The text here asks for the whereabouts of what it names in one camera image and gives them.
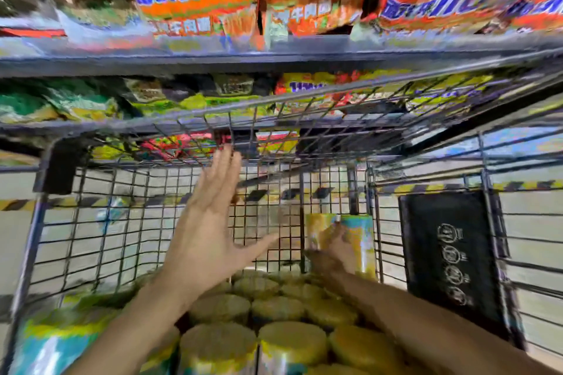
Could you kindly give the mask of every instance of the circular icon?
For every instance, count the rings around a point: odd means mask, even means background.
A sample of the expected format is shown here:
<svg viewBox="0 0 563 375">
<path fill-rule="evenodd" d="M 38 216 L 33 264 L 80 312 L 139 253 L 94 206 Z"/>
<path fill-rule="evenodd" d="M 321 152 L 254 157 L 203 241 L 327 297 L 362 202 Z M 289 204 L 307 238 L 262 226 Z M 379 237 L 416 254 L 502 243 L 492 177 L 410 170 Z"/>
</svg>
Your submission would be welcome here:
<svg viewBox="0 0 563 375">
<path fill-rule="evenodd" d="M 467 304 L 467 296 L 465 295 L 465 292 L 457 286 L 450 286 L 447 289 L 447 295 L 459 305 Z"/>
<path fill-rule="evenodd" d="M 438 239 L 442 242 L 454 243 L 457 238 L 457 231 L 453 225 L 442 224 L 438 227 Z"/>
<path fill-rule="evenodd" d="M 457 264 L 461 260 L 459 251 L 451 245 L 442 247 L 442 258 L 450 264 Z"/>
<path fill-rule="evenodd" d="M 448 265 L 445 270 L 446 279 L 448 282 L 453 284 L 463 283 L 463 273 L 455 265 Z"/>
</svg>

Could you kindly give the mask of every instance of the left hand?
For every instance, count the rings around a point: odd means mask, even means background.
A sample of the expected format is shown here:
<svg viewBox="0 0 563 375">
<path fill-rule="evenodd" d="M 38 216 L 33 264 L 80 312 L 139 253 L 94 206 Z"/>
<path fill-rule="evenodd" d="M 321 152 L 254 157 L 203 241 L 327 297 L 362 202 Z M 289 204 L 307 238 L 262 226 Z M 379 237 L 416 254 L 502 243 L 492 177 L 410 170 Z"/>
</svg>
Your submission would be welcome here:
<svg viewBox="0 0 563 375">
<path fill-rule="evenodd" d="M 186 296 L 197 295 L 241 270 L 278 239 L 269 234 L 249 246 L 235 245 L 228 231 L 229 205 L 239 181 L 242 156 L 230 145 L 217 150 L 201 172 L 195 190 L 178 220 L 159 274 Z"/>
</svg>

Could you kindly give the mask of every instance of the shopping cart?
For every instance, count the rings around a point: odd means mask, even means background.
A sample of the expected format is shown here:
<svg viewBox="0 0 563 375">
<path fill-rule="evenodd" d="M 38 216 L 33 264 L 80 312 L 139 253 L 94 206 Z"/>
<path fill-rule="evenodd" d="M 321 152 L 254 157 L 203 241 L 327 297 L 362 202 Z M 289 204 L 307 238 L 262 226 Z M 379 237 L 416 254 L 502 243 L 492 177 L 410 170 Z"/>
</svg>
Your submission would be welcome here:
<svg viewBox="0 0 563 375">
<path fill-rule="evenodd" d="M 563 357 L 560 64 L 504 57 L 153 119 L 5 130 L 51 144 L 4 371 L 34 307 L 163 263 L 202 167 L 227 142 L 245 158 L 233 239 L 280 233 L 255 268 L 308 269 L 305 214 L 370 214 L 380 281 Z M 357 89 L 370 91 L 346 101 Z"/>
</svg>

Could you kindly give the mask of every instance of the yellow and black striped tape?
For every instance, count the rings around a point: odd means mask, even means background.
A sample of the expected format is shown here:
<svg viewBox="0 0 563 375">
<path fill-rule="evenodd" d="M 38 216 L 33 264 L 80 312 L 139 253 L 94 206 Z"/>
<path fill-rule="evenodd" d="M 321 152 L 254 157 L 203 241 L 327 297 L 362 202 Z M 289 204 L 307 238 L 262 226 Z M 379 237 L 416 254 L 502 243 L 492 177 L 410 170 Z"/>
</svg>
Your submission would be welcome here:
<svg viewBox="0 0 563 375">
<path fill-rule="evenodd" d="M 472 190 L 479 189 L 480 185 L 469 187 Z M 404 184 L 404 185 L 384 185 L 377 187 L 380 195 L 404 195 L 404 194 L 428 194 L 440 193 L 445 191 L 461 191 L 466 187 L 463 184 Z M 507 183 L 493 184 L 493 189 L 499 192 L 518 192 L 523 190 L 558 190 L 563 189 L 563 180 L 548 181 L 510 181 Z M 304 190 L 304 200 L 309 202 L 325 201 L 328 196 L 330 200 L 339 200 L 347 198 L 348 190 L 346 187 L 340 187 L 340 190 L 334 190 L 332 187 L 319 187 L 314 191 L 310 189 Z M 359 190 L 359 197 L 365 198 L 365 189 Z M 131 208 L 143 208 L 151 206 L 180 206 L 187 202 L 190 194 L 176 195 L 156 195 L 147 199 L 135 197 Z M 272 190 L 272 186 L 268 190 L 253 190 L 250 193 L 239 194 L 236 204 L 242 205 L 249 202 L 258 204 L 277 204 L 280 201 L 299 200 L 299 189 L 288 188 L 284 190 Z M 0 200 L 0 211 L 32 211 L 35 205 L 34 200 Z M 85 196 L 80 201 L 75 197 L 60 197 L 49 199 L 47 208 L 49 209 L 68 209 L 68 208 L 104 208 L 108 207 L 108 197 Z"/>
</svg>

